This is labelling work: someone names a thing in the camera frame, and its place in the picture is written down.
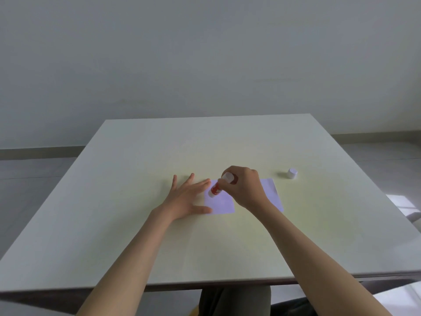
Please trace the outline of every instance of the white wall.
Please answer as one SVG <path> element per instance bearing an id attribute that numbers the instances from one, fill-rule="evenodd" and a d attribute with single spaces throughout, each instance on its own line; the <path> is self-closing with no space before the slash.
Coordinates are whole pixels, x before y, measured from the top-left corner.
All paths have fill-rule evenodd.
<path id="1" fill-rule="evenodd" d="M 110 118 L 421 129 L 421 0 L 0 0 L 0 148 Z"/>

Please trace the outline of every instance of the dark pants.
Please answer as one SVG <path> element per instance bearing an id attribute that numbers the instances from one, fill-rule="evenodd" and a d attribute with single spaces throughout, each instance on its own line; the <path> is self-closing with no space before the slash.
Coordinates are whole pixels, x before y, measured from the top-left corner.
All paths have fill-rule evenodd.
<path id="1" fill-rule="evenodd" d="M 307 298 L 270 305 L 270 286 L 206 288 L 199 316 L 317 316 Z"/>

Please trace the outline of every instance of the forearm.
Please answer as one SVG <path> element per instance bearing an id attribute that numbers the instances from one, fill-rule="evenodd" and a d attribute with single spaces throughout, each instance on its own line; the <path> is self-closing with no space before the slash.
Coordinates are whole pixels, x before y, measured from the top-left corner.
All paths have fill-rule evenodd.
<path id="1" fill-rule="evenodd" d="M 129 245 L 89 295 L 78 316 L 133 316 L 171 221 L 153 210 Z"/>
<path id="2" fill-rule="evenodd" d="M 352 275 L 306 237 L 276 207 L 270 204 L 254 212 L 320 316 L 390 315 Z"/>

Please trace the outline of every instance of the floor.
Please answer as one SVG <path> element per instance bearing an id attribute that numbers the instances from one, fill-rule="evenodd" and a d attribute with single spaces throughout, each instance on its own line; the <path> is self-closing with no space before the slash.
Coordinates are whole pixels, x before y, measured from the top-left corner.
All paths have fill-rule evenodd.
<path id="1" fill-rule="evenodd" d="M 409 143 L 345 144 L 345 151 L 406 216 L 421 209 L 421 148 Z M 66 173 L 74 158 L 0 161 L 0 258 Z M 272 303 L 304 294 L 298 285 L 272 287 Z M 186 316 L 200 291 L 145 293 L 138 315 Z M 376 294 L 393 314 L 421 315 L 421 282 Z M 66 315 L 0 302 L 0 316 Z"/>

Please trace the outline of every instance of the tabletop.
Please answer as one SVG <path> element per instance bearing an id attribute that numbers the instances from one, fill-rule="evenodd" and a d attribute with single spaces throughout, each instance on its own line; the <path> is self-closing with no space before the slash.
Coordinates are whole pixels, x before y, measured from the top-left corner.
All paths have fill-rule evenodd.
<path id="1" fill-rule="evenodd" d="M 284 214 L 355 277 L 419 272 L 421 234 L 309 114 L 107 120 L 0 261 L 0 292 L 94 287 L 173 174 L 216 179 L 230 165 L 272 178 Z M 293 280 L 235 204 L 175 221 L 148 286 Z"/>

